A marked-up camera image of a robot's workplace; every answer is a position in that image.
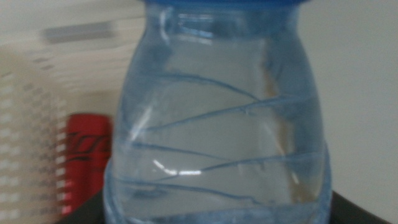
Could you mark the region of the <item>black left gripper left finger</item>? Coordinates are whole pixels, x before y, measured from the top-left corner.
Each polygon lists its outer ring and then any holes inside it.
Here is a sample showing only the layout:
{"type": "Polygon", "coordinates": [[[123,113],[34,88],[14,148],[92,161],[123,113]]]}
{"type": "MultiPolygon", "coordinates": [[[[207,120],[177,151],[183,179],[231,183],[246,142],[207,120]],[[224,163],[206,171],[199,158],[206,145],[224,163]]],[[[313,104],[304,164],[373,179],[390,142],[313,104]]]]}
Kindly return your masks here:
{"type": "Polygon", "coordinates": [[[105,224],[103,191],[100,190],[83,205],[61,218],[58,224],[105,224]]]}

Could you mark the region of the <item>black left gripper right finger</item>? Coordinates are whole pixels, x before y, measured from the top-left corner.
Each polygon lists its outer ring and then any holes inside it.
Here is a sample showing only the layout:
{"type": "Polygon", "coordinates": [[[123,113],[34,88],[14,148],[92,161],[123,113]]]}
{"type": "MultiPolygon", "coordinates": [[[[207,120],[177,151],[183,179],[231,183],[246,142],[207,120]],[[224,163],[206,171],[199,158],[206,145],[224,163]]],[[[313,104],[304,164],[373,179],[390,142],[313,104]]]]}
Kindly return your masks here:
{"type": "Polygon", "coordinates": [[[329,224],[391,224],[333,191],[329,224]]]}

